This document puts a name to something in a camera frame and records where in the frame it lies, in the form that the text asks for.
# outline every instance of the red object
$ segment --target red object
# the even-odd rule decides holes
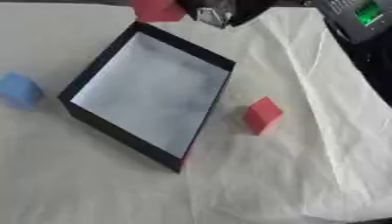
[[[283,111],[268,97],[250,105],[243,119],[257,135],[282,115]]]
[[[131,0],[131,5],[144,22],[179,21],[186,14],[175,0]]]

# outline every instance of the black box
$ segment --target black box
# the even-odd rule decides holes
[[[234,66],[135,22],[59,99],[73,117],[179,172]]]

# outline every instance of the green display screen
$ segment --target green display screen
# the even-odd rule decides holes
[[[358,19],[364,25],[373,23],[382,15],[382,9],[374,0],[369,0],[355,11]]]

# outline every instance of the table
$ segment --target table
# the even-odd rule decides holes
[[[72,119],[59,92],[134,21],[131,8],[1,3],[0,74],[31,76],[33,111],[0,104],[2,223],[334,223],[392,216],[389,107],[315,10],[272,9],[238,28],[156,25],[238,62],[176,175]],[[284,112],[262,136],[245,106]]]

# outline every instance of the foam cube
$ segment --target foam cube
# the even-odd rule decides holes
[[[12,106],[30,109],[43,97],[43,93],[29,77],[7,73],[0,76],[0,96]]]
[[[179,21],[186,14],[175,0],[132,0],[131,5],[144,22]]]
[[[283,111],[270,98],[265,97],[250,105],[243,118],[252,131],[260,135],[282,113]]]

